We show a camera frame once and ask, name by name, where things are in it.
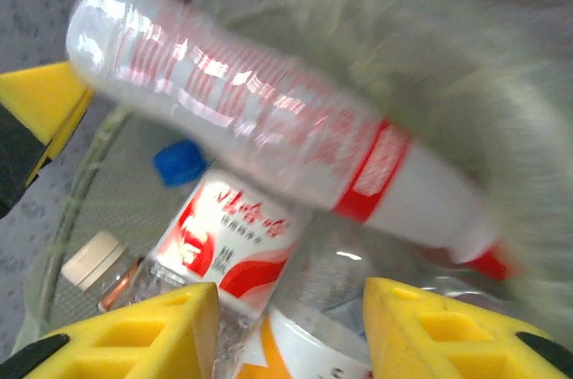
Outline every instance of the blue bottle cap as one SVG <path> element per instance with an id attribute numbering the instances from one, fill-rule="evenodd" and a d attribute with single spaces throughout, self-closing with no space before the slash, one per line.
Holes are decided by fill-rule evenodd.
<path id="1" fill-rule="evenodd" d="M 169 188 L 191 182 L 208 166 L 199 147 L 191 140 L 170 144 L 155 155 L 153 164 Z"/>

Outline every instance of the red label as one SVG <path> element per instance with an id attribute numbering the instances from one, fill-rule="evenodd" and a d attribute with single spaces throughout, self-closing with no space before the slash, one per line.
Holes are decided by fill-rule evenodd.
<path id="1" fill-rule="evenodd" d="M 348 188 L 332 210 L 366 222 L 400 170 L 409 145 L 410 140 L 404 131 L 389 122 L 382 122 Z"/>

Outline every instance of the yellow foam block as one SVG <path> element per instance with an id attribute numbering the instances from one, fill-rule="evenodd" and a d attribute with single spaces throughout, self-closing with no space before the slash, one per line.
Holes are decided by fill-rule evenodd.
<path id="1" fill-rule="evenodd" d="M 218 324 L 216 285 L 191 285 L 51 333 L 71 339 L 26 378 L 208 379 Z"/>
<path id="2" fill-rule="evenodd" d="M 0 84 L 0 104 L 38 140 L 48 145 L 60 136 L 59 149 L 53 146 L 53 153 L 64 146 L 92 95 L 66 62 L 3 73 Z"/>
<path id="3" fill-rule="evenodd" d="M 410 287 L 370 278 L 364 324 L 380 379 L 565 379 L 517 336 L 533 325 Z"/>

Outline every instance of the yellow sponge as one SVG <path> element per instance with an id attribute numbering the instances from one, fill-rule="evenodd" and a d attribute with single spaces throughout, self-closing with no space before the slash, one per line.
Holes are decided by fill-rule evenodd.
<path id="1" fill-rule="evenodd" d="M 565 379 L 517 336 L 534 326 L 408 285 L 366 281 L 364 323 L 381 379 Z"/>
<path id="2" fill-rule="evenodd" d="M 70 341 L 27 379 L 208 379 L 218 336 L 218 296 L 200 283 L 50 335 Z"/>

